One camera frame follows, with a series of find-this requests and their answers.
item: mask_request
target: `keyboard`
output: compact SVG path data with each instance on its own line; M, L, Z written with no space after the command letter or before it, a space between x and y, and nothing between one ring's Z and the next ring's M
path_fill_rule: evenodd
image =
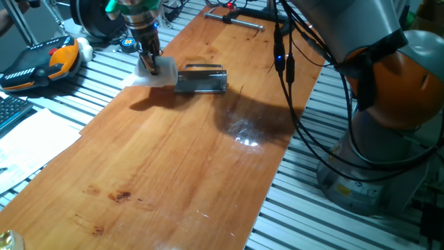
M16 97L0 97L0 133L4 132L10 125L31 111L33 104Z

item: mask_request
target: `white plastic part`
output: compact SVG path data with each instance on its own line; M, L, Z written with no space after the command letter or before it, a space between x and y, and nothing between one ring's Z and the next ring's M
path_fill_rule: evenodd
M82 60L86 63L90 62L92 60L92 52L93 49L90 45L83 45L83 50L81 55L83 55Z
M149 70L145 69L140 60L137 61L135 72L125 78L122 83L124 86L147 86L147 87L164 87L168 85L176 85L178 82L178 67L172 57L155 58L156 65L159 66L159 74L152 75Z
M83 37L77 38L77 42L78 42L78 52L80 54L80 59L83 62L88 63L89 61L92 60L93 48L89 45L88 40L86 40Z
M81 44L81 45L90 45L90 44L89 44L89 41L86 40L86 38L84 38L84 37L79 37L79 38L77 38L77 42L78 42L79 44Z

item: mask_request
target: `white paper sheet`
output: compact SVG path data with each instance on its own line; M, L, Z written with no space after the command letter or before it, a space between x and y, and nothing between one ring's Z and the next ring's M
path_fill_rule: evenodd
M80 138L48 109L18 124L0 140L0 194L28 178Z

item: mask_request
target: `wooden board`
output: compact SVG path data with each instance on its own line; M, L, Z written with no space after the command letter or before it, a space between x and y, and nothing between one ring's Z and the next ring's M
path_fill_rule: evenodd
M0 212L0 231L19 232L26 250L242 249L294 128L273 23L241 19L266 31L201 13L164 51L179 68L222 64L226 94L125 88ZM297 54L299 112L320 70Z

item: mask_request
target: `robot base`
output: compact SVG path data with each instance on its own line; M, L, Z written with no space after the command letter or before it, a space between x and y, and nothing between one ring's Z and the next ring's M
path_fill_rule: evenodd
M377 162L404 160L423 150L395 131L377 124L367 112L357 113L352 126L359 150L367 159ZM349 132L337 143L333 152L352 163L367 166L352 148ZM329 155L323 159L346 176L358 179L381 178L394 173L357 169ZM395 178L372 183L351 181L320 163L317 179L324 195L345 210L365 216L380 213L399 215L409 204L427 173L433 171L430 162L429 160Z

